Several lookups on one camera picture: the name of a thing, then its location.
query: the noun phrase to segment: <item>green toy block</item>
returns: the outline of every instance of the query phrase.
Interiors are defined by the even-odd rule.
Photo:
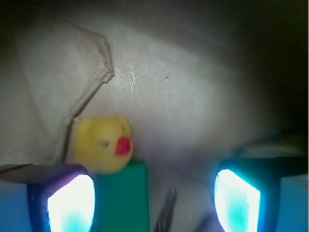
[[[149,232],[146,165],[131,161],[123,170],[94,177],[96,212],[94,232]]]

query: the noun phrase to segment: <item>duck beak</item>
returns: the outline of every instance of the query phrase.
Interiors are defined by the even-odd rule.
[[[124,156],[131,150],[131,139],[127,137],[120,137],[117,142],[117,148],[115,154],[118,156]]]

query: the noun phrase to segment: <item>rubber duck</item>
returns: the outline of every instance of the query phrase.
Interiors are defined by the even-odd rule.
[[[75,163],[94,173],[115,173],[130,161],[131,128],[123,117],[85,118],[77,127]]]

